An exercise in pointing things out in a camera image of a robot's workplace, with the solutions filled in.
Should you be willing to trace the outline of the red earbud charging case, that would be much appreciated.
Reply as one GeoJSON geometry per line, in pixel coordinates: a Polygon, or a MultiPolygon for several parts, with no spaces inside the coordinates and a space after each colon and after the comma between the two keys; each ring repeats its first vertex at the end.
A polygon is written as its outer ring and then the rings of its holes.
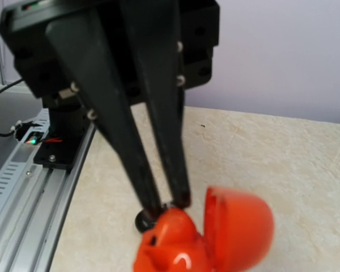
{"type": "Polygon", "coordinates": [[[142,236],[134,271],[246,271],[260,263],[274,237],[274,217],[260,197],[221,186],[206,192],[203,233],[171,207],[142,236]]]}

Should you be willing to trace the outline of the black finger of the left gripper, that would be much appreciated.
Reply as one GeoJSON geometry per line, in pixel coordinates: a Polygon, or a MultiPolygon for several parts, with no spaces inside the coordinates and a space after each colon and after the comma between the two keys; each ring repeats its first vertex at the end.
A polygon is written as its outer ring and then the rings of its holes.
{"type": "Polygon", "coordinates": [[[188,207],[190,187],[182,145],[182,73],[178,1],[121,1],[120,7],[173,203],[188,207]]]}
{"type": "Polygon", "coordinates": [[[159,194],[97,11],[55,20],[45,35],[87,117],[118,153],[143,209],[159,216],[159,194]]]}

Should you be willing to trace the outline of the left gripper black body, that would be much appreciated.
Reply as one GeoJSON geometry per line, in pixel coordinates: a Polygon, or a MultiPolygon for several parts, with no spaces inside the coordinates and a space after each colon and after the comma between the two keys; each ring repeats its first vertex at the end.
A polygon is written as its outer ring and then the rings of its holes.
{"type": "MultiPolygon", "coordinates": [[[[211,79],[213,49],[219,44],[220,7],[216,1],[180,1],[181,41],[187,89],[211,79]]],[[[1,12],[0,35],[14,56],[14,67],[45,107],[77,105],[70,81],[60,68],[45,37],[47,25],[56,19],[95,7],[108,37],[115,41],[123,62],[120,75],[130,105],[143,101],[130,62],[125,29],[117,1],[20,1],[1,12]]]]}

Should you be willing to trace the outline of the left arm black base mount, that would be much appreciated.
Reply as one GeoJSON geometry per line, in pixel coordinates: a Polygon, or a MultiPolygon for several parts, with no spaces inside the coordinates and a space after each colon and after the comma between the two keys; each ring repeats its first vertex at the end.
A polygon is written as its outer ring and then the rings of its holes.
{"type": "Polygon", "coordinates": [[[76,163],[76,159],[85,145],[86,137],[93,134],[94,126],[89,125],[84,133],[78,137],[59,137],[45,139],[33,157],[35,164],[44,168],[69,171],[76,163]]]}

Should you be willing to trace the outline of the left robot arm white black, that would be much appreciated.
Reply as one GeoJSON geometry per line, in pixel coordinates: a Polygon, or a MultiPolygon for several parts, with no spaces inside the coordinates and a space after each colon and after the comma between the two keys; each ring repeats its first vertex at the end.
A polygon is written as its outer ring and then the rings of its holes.
{"type": "Polygon", "coordinates": [[[163,211],[131,107],[145,103],[173,204],[191,203],[182,144],[185,91],[212,76],[216,1],[20,1],[1,12],[14,66],[66,139],[92,122],[150,218],[163,211]]]}

